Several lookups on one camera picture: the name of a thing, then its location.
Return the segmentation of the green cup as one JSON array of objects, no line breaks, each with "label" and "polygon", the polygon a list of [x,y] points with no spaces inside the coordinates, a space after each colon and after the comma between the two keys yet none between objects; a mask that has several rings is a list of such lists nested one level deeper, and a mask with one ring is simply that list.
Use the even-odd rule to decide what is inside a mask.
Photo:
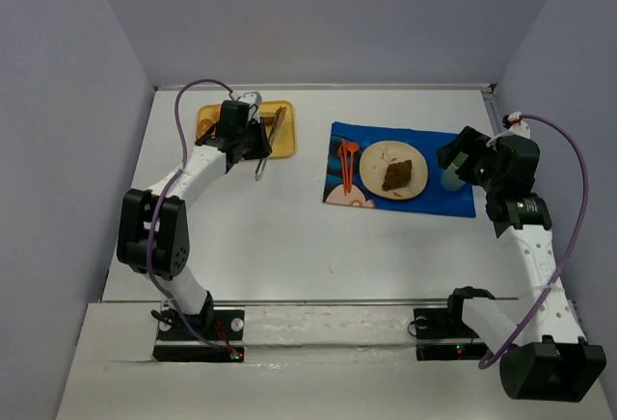
[{"label": "green cup", "polygon": [[466,182],[458,175],[458,169],[466,162],[468,155],[464,152],[459,153],[454,160],[443,170],[441,177],[442,187],[449,192],[458,192]]}]

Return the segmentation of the metal tongs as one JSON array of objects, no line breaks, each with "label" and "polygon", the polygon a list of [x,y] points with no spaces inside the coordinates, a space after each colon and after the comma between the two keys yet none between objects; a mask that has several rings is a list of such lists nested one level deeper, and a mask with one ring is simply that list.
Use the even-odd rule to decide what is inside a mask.
[{"label": "metal tongs", "polygon": [[268,161],[268,156],[260,159],[255,168],[255,181],[259,181],[265,171],[266,165]]}]

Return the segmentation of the seeded bread slice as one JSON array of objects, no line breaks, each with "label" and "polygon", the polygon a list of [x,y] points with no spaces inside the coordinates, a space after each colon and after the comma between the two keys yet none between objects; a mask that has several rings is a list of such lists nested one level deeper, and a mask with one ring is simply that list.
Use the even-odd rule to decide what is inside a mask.
[{"label": "seeded bread slice", "polygon": [[269,145],[273,146],[274,142],[280,132],[284,117],[286,114],[286,107],[279,107],[273,115],[272,126],[269,134]]}]

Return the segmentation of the dark brown bread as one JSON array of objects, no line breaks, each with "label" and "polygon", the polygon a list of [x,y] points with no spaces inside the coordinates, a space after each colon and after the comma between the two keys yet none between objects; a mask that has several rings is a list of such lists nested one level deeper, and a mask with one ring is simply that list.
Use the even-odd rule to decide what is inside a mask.
[{"label": "dark brown bread", "polygon": [[411,160],[391,163],[386,169],[382,190],[388,192],[408,188],[412,177],[413,162]]}]

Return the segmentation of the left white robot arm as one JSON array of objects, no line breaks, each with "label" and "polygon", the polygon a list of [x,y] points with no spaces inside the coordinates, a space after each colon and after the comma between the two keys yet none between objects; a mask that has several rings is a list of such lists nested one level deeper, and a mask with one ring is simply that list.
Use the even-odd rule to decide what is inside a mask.
[{"label": "left white robot arm", "polygon": [[242,160],[272,152],[258,92],[221,104],[214,130],[201,136],[181,165],[145,190],[123,197],[118,260],[149,279],[171,305],[172,324],[205,342],[214,320],[213,299],[188,266],[188,210],[217,179]]}]

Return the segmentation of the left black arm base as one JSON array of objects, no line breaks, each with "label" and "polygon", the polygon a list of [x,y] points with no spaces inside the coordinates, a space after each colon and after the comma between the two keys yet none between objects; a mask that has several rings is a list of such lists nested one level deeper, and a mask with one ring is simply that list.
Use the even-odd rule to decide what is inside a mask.
[{"label": "left black arm base", "polygon": [[174,309],[164,305],[152,309],[150,316],[157,322],[152,357],[159,362],[177,363],[241,363],[244,361],[243,344],[245,310],[241,308],[214,308],[209,328],[193,327],[210,345],[193,335]]}]

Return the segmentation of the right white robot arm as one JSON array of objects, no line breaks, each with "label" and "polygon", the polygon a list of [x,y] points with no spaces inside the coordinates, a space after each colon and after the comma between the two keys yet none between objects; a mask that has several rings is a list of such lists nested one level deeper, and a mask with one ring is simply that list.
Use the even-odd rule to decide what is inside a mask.
[{"label": "right white robot arm", "polygon": [[515,400],[580,402],[606,366],[604,348],[588,343],[560,281],[552,221],[534,193],[540,148],[523,122],[496,138],[467,126],[437,151],[441,169],[486,193],[486,212],[505,252],[523,317],[513,321],[489,291],[466,286],[447,300],[447,319],[469,328],[488,351],[478,366],[498,366]]}]

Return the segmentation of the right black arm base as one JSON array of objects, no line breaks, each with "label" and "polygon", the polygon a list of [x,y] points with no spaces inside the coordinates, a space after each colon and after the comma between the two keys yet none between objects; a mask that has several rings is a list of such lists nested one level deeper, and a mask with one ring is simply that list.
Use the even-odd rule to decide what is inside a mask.
[{"label": "right black arm base", "polygon": [[468,327],[453,324],[445,307],[417,307],[407,326],[418,361],[479,361],[486,344]]}]

